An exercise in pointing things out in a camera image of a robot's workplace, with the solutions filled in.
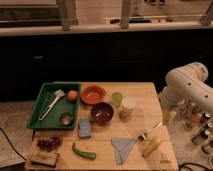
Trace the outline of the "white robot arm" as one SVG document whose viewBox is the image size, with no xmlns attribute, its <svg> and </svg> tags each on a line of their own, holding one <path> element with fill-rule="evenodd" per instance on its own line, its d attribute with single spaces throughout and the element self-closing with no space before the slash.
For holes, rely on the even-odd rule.
<svg viewBox="0 0 213 171">
<path fill-rule="evenodd" d="M 159 94 L 165 126 L 173 117 L 175 108 L 185 100 L 190 100 L 205 112 L 213 114 L 213 88 L 205 84 L 207 78 L 208 69 L 200 62 L 172 69 L 166 74 L 166 86 Z"/>
</svg>

